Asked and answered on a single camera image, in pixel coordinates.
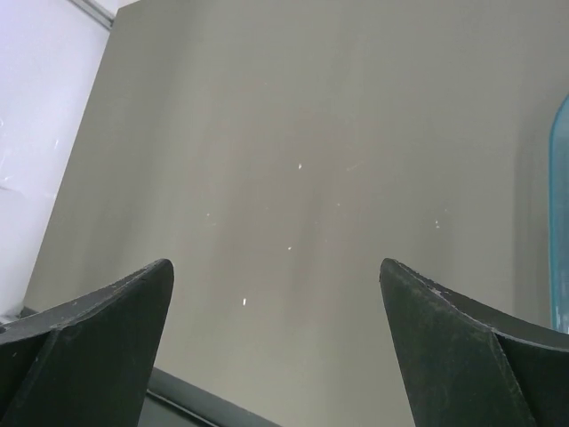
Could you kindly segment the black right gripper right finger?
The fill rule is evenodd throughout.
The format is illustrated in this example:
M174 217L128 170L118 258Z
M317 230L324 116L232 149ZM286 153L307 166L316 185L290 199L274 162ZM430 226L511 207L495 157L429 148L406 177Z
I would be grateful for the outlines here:
M380 285L417 426L566 426L568 336L386 258Z

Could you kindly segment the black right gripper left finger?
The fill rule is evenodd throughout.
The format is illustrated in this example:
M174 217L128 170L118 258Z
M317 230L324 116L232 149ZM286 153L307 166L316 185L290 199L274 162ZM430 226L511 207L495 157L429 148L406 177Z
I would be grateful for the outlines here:
M3 426L135 426L172 298L166 259L1 327Z

